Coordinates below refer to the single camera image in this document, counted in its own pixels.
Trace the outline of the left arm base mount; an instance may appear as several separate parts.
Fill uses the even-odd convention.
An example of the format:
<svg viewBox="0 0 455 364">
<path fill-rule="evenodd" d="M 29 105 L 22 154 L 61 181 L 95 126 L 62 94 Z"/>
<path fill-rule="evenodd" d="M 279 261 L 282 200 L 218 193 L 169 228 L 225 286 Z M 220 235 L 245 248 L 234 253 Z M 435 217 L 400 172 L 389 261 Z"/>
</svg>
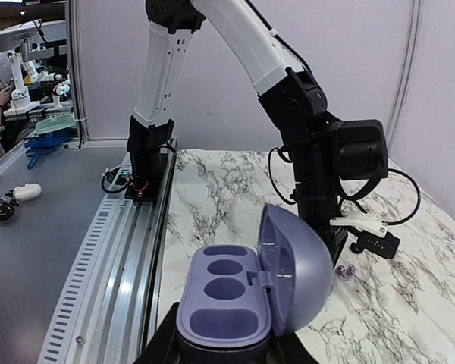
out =
<svg viewBox="0 0 455 364">
<path fill-rule="evenodd" d="M 102 191 L 109 195 L 123 193 L 125 199 L 135 202 L 157 202 L 168 174 L 169 153 L 175 155 L 177 151 L 173 141 L 170 139 L 140 158 L 129 153 L 127 170 L 121 166 L 106 169 L 101 179 Z"/>
</svg>

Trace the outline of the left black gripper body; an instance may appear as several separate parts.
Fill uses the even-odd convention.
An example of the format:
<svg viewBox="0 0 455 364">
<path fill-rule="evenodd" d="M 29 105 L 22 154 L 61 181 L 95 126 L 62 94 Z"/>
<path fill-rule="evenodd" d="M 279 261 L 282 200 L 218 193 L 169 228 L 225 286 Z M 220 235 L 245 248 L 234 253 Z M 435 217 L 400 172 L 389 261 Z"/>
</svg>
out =
<svg viewBox="0 0 455 364">
<path fill-rule="evenodd" d="M 388 148 L 382 123 L 319 120 L 308 137 L 290 144 L 299 217 L 324 241 L 336 263 L 348 238 L 345 227 L 333 227 L 339 199 L 358 201 L 388 176 Z"/>
</svg>

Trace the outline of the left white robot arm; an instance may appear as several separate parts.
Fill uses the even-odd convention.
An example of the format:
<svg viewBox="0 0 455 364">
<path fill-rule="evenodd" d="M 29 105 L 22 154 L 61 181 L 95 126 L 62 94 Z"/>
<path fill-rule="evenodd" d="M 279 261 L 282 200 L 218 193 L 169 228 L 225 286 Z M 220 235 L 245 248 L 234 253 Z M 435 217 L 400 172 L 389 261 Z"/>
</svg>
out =
<svg viewBox="0 0 455 364">
<path fill-rule="evenodd" d="M 158 185 L 176 132 L 189 146 L 280 149 L 294 180 L 279 200 L 338 260 L 349 231 L 331 219 L 388 175 L 384 122 L 336 110 L 313 64 L 252 1 L 146 1 L 143 9 L 145 61 L 127 141 L 135 193 Z"/>
</svg>

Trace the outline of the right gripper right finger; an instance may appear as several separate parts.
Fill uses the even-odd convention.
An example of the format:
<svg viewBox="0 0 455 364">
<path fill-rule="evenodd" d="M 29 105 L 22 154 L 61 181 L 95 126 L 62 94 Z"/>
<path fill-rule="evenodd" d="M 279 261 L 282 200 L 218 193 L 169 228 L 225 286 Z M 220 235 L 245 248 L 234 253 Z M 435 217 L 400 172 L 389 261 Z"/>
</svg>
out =
<svg viewBox="0 0 455 364">
<path fill-rule="evenodd" d="M 277 337 L 273 331 L 268 336 L 267 364 L 319 364 L 295 333 Z"/>
</svg>

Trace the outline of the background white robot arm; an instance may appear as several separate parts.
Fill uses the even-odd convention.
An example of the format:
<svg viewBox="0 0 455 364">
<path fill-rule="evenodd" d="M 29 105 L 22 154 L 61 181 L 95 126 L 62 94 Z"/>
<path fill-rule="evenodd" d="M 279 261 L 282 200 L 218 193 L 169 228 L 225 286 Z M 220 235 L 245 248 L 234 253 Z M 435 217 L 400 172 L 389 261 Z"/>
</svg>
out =
<svg viewBox="0 0 455 364">
<path fill-rule="evenodd" d="M 65 45 L 53 45 L 50 48 L 39 49 L 36 43 L 24 39 L 23 42 L 14 50 L 8 53 L 13 74 L 14 90 L 11 93 L 10 107 L 4 112 L 6 118 L 19 117 L 26 115 L 30 111 L 41 106 L 39 100 L 32 100 L 30 88 L 25 82 L 23 71 L 26 71 L 30 78 L 30 85 L 47 83 L 52 86 L 53 105 L 61 106 L 61 97 L 71 91 L 71 81 L 69 76 L 64 76 L 58 72 L 38 71 L 34 63 L 35 60 L 57 57 L 66 53 Z"/>
</svg>

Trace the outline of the purple earbud charging case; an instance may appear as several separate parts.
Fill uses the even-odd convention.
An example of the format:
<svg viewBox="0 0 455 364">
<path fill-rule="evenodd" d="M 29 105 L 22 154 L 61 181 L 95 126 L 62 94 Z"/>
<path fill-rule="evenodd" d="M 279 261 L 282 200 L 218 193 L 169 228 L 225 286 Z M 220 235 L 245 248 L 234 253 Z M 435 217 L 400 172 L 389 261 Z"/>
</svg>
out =
<svg viewBox="0 0 455 364">
<path fill-rule="evenodd" d="M 184 363 L 264 363 L 274 337 L 321 312 L 333 262 L 320 236 L 294 213 L 265 205 L 256 250 L 198 249 L 177 311 Z"/>
</svg>

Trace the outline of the purple earbud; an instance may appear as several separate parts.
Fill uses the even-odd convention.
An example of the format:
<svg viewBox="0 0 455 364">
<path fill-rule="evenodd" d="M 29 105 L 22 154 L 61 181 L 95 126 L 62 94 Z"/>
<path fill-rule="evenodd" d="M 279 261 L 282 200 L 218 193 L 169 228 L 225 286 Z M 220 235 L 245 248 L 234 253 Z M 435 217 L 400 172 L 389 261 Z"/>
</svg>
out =
<svg viewBox="0 0 455 364">
<path fill-rule="evenodd" d="M 339 265 L 335 270 L 336 275 L 344 281 L 349 281 L 355 277 L 356 268 L 354 265 Z"/>
</svg>

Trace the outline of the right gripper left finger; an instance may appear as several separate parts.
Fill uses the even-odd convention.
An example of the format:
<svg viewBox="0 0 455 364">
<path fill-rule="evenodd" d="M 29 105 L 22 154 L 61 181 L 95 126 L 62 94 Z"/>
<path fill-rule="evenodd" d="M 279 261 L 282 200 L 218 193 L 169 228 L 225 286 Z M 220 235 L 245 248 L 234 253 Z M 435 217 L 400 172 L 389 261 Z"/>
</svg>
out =
<svg viewBox="0 0 455 364">
<path fill-rule="evenodd" d="M 136 364 L 181 363 L 176 329 L 176 317 L 179 305 L 179 302 L 171 305 L 152 339 L 136 359 Z"/>
</svg>

